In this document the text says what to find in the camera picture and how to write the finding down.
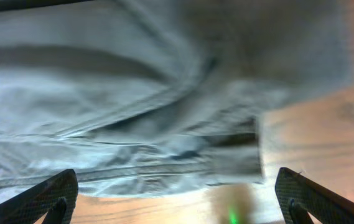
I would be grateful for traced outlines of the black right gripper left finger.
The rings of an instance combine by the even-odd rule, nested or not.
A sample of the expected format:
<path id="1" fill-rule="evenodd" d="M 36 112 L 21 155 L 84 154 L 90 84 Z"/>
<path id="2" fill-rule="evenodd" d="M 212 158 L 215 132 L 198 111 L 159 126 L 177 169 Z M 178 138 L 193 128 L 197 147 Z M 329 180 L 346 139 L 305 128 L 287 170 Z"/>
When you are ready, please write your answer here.
<path id="1" fill-rule="evenodd" d="M 78 181 L 72 169 L 35 185 L 0 204 L 0 224 L 69 224 L 76 207 Z"/>

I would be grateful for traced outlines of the grey shorts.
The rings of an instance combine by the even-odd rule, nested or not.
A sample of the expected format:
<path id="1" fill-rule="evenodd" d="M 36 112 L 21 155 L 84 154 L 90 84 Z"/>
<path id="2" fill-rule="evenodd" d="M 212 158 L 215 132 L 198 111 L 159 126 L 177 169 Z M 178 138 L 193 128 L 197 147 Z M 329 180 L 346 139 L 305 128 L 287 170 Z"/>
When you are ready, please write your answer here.
<path id="1" fill-rule="evenodd" d="M 262 181 L 263 114 L 353 81 L 346 2 L 0 1 L 0 203 Z"/>

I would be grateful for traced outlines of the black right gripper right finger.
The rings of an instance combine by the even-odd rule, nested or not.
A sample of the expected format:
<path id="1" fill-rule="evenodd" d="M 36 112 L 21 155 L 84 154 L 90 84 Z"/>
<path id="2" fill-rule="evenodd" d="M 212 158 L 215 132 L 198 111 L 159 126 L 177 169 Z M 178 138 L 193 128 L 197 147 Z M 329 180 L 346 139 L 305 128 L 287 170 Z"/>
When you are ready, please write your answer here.
<path id="1" fill-rule="evenodd" d="M 354 224 L 354 203 L 299 173 L 279 169 L 275 192 L 284 221 L 313 224 Z"/>

